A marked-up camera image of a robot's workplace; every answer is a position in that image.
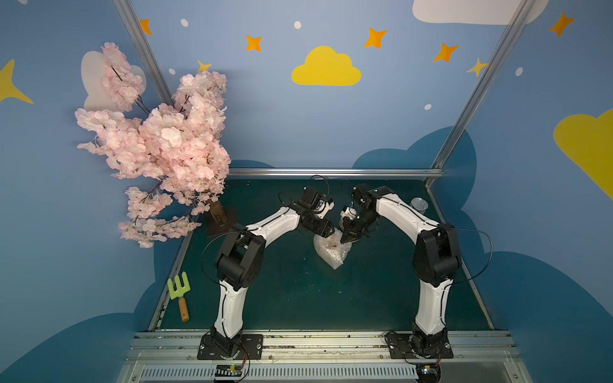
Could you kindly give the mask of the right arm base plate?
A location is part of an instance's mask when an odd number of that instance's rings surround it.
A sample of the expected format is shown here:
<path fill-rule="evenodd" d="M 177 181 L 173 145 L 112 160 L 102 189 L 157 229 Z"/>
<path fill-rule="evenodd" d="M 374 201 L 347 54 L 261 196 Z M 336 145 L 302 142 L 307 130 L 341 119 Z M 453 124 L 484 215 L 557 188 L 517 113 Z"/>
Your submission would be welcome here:
<path fill-rule="evenodd" d="M 409 357 L 424 359 L 452 359 L 454 357 L 447 329 L 436 334 L 423 334 L 416 331 L 411 334 L 387 332 L 384 341 L 392 359 Z"/>

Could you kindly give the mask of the clear bubble wrap sheet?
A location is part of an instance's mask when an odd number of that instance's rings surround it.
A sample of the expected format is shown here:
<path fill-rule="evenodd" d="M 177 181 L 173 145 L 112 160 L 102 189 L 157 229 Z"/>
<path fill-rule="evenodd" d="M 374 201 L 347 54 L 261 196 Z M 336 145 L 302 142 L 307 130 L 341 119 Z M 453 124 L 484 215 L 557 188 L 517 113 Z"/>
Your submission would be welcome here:
<path fill-rule="evenodd" d="M 352 243 L 341 243 L 342 234 L 338 228 L 335 228 L 334 234 L 327 238 L 314 236 L 314 249 L 317 255 L 333 270 L 337 270 L 343 265 L 351 251 Z"/>

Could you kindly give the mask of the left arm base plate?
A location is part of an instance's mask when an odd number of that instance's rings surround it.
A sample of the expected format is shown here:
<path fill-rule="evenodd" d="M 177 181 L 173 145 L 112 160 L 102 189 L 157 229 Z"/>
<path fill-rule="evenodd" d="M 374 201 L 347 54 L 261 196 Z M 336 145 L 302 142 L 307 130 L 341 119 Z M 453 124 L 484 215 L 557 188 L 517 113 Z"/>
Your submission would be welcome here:
<path fill-rule="evenodd" d="M 223 335 L 205 334 L 201 338 L 196 358 L 198 360 L 260 360 L 263 353 L 263 335 L 238 334 L 232 339 Z"/>

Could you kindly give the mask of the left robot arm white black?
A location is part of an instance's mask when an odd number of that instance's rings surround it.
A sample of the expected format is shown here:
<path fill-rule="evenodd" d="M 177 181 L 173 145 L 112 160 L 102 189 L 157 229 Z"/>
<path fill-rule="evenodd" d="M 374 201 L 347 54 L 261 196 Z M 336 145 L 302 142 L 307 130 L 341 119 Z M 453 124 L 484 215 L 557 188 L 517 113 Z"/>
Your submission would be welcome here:
<path fill-rule="evenodd" d="M 249 287 L 260 274 L 267 246 L 298 228 L 328 238 L 335 227 L 326 218 L 335 203 L 330 196 L 306 187 L 298 201 L 243 226 L 237 224 L 226 234 L 215 261 L 216 284 L 220 287 L 217 318 L 201 338 L 199 360 L 250 357 L 244 340 L 244 306 Z"/>

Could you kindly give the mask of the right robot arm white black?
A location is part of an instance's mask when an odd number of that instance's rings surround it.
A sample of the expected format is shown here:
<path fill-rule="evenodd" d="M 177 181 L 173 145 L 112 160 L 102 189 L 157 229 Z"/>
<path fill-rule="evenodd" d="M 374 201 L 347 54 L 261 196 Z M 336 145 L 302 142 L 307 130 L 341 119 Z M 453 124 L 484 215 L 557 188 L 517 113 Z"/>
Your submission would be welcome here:
<path fill-rule="evenodd" d="M 459 229 L 425 216 L 423 210 L 405 202 L 388 187 L 370 188 L 360 184 L 352 188 L 352 204 L 341 214 L 343 244 L 353 244 L 368 236 L 370 226 L 385 218 L 414 243 L 413 271 L 420 283 L 418 312 L 409 334 L 390 331 L 385 341 L 390 355 L 451 359 L 453 350 L 446 323 L 451 287 L 462 267 Z"/>

